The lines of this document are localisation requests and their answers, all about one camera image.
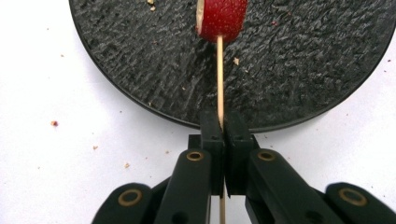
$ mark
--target black plate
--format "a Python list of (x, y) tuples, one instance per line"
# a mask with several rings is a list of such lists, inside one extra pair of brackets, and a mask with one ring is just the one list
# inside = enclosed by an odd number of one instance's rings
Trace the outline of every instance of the black plate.
[[(161, 116), (198, 127), (216, 107), (216, 46), (194, 31), (196, 0), (70, 0), (78, 34), (105, 76)], [(395, 29), (396, 2), (248, 2), (225, 49), (225, 105), (253, 132), (335, 107), (370, 76)], [(239, 59), (239, 65), (233, 59)]]

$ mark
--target red fruit skin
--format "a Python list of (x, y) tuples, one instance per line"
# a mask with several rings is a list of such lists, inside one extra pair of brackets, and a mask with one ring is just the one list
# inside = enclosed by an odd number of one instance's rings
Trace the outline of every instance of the red fruit skin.
[(202, 30), (203, 39), (216, 43), (222, 35), (224, 42), (235, 40), (242, 29), (248, 0), (205, 0)]

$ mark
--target skewer stick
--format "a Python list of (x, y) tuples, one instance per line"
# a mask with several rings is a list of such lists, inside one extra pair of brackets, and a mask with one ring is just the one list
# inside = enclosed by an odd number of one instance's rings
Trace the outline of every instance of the skewer stick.
[[(224, 130), (224, 86), (223, 86), (223, 39), (218, 36), (218, 116), (222, 130)], [(220, 195), (220, 224), (225, 224), (225, 188)]]

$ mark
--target white table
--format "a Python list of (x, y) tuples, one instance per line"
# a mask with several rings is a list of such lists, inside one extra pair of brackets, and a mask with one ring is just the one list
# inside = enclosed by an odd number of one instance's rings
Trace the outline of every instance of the white table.
[[(149, 113), (112, 86), (82, 47), (68, 1), (0, 4), (0, 223), (89, 223), (118, 186), (153, 187), (172, 174), (188, 134), (199, 131)], [(312, 187), (349, 182), (396, 210), (395, 134), (396, 37), (339, 106), (256, 136)], [(227, 201), (227, 220), (248, 223), (243, 198)]]

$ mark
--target strawberry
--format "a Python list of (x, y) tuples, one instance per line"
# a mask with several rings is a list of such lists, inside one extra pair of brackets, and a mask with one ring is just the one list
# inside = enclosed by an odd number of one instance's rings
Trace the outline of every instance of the strawberry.
[(236, 39), (242, 29), (248, 0), (198, 0), (196, 31), (200, 37), (216, 43)]

